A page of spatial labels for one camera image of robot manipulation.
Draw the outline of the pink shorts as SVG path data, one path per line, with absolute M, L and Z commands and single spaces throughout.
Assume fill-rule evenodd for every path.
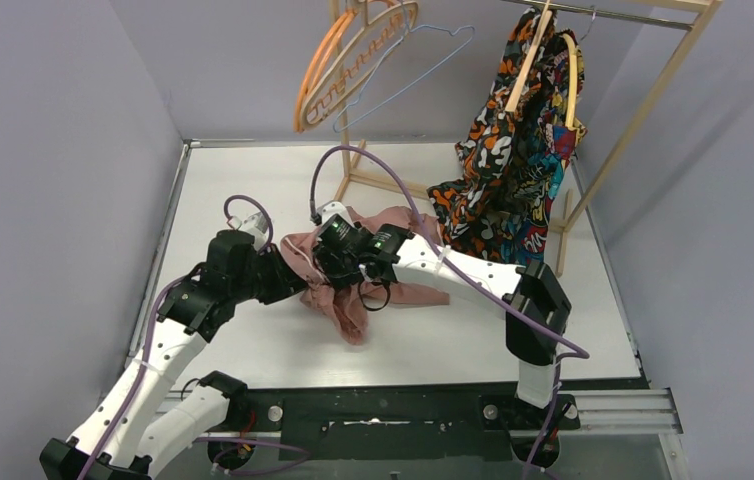
M 326 317 L 341 338 L 359 346 L 367 340 L 369 308 L 382 302 L 401 306 L 443 306 L 450 296 L 432 287 L 417 284 L 396 284 L 389 289 L 371 284 L 336 290 L 319 271 L 312 248 L 317 244 L 315 230 L 284 236 L 279 242 L 283 259 L 303 279 L 306 290 L 299 301 L 311 311 Z

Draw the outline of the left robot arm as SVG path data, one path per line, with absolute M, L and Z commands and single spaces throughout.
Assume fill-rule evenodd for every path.
M 244 385 L 220 372 L 163 416 L 178 377 L 234 317 L 237 305 L 269 305 L 307 283 L 272 244 L 222 230 L 206 258 L 156 300 L 142 350 L 96 410 L 67 439 L 51 439 L 39 462 L 49 479 L 153 479 L 193 441 L 248 416 Z

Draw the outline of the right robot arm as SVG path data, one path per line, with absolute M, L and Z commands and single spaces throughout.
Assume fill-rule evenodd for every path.
M 538 427 L 554 415 L 558 345 L 572 305 L 547 264 L 490 262 L 391 224 L 371 233 L 340 215 L 320 226 L 312 252 L 334 287 L 425 286 L 503 316 L 505 345 L 518 361 L 517 417 Z

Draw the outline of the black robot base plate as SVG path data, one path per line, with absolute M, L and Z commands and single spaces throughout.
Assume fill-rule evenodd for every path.
M 576 399 L 558 394 L 548 411 L 518 400 L 509 382 L 382 387 L 249 389 L 216 434 L 244 433 L 286 445 L 282 460 L 547 462 L 557 441 L 581 427 Z

